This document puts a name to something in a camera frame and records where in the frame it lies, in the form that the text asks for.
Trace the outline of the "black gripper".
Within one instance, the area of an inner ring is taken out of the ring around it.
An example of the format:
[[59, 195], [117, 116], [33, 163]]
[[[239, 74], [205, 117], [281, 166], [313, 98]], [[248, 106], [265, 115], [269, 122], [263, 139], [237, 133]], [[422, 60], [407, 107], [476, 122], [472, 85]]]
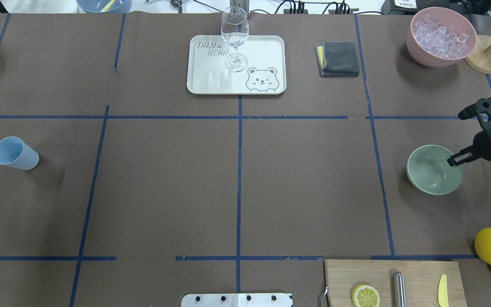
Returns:
[[[473, 141], [473, 152], [476, 156], [487, 161], [491, 161], [491, 121], [481, 121], [480, 126], [482, 131], [477, 133]], [[462, 150], [448, 159], [450, 167], [463, 165], [475, 160], [475, 156], [469, 150]]]

